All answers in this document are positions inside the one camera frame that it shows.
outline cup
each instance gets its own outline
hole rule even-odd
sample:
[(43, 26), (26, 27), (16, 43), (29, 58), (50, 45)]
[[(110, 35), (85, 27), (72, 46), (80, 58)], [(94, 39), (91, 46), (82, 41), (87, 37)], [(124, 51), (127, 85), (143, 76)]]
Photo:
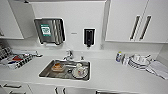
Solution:
[(139, 61), (140, 57), (141, 57), (141, 56), (140, 56), (139, 54), (134, 54), (133, 59), (134, 59), (135, 61)]
[(141, 56), (139, 59), (139, 62), (141, 62), (142, 64), (145, 63), (147, 60), (147, 58), (145, 56)]
[(83, 67), (78, 68), (78, 75), (82, 76), (84, 74), (84, 71), (85, 71), (85, 68)]

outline bottle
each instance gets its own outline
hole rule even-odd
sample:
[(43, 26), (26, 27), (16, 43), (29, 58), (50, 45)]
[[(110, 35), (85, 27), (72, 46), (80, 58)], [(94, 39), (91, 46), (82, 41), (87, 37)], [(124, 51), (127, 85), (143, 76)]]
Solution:
[(121, 51), (119, 51), (119, 52), (117, 53), (116, 61), (117, 61), (117, 62), (120, 62), (120, 61), (121, 61)]

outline wall-mounted dispenser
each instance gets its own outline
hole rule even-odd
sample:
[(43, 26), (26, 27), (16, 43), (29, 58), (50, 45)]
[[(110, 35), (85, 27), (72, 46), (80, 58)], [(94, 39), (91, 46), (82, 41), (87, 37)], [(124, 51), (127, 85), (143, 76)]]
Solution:
[(46, 42), (60, 45), (65, 41), (62, 19), (35, 19), (34, 22), (41, 44)]
[(86, 44), (87, 47), (94, 44), (94, 32), (95, 29), (84, 29), (84, 44)]

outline white wall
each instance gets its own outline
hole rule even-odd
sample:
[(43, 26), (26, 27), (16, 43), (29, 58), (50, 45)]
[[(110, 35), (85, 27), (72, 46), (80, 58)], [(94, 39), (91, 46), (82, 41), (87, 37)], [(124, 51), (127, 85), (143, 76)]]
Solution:
[(156, 59), (168, 67), (168, 44), (164, 44)]
[[(64, 20), (66, 41), (57, 47), (41, 45), (35, 31), (33, 37), (25, 40), (7, 40), (12, 48), (17, 49), (49, 49), (78, 51), (129, 52), (157, 55), (163, 44), (119, 43), (102, 41), (103, 17), (105, 1), (70, 1), (70, 2), (33, 2), (31, 3), (36, 18), (62, 18)], [(83, 29), (95, 28), (95, 44), (87, 50), (83, 44)]]

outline plate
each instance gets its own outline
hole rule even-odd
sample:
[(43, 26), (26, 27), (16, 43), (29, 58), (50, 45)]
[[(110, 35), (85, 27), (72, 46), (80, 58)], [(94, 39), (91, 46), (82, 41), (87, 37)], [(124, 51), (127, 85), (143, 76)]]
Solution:
[(137, 61), (137, 60), (134, 60), (132, 57), (131, 57), (131, 60), (132, 60), (134, 63), (139, 64), (139, 65), (142, 65), (142, 66), (143, 66), (143, 65), (149, 65), (149, 64), (150, 64), (148, 60), (146, 60), (146, 62), (144, 62), (144, 63), (139, 62), (139, 61)]
[(130, 61), (128, 64), (135, 69), (145, 70), (150, 64), (150, 61), (147, 60), (145, 63), (141, 63), (139, 61), (133, 60), (133, 58), (130, 57)]
[(87, 74), (88, 74), (88, 69), (87, 69), (87, 68), (83, 68), (83, 69), (84, 69), (83, 75), (79, 75), (79, 74), (78, 74), (78, 69), (77, 69), (77, 68), (74, 68), (74, 69), (72, 70), (72, 75), (73, 75), (75, 78), (84, 78), (84, 77), (86, 77)]

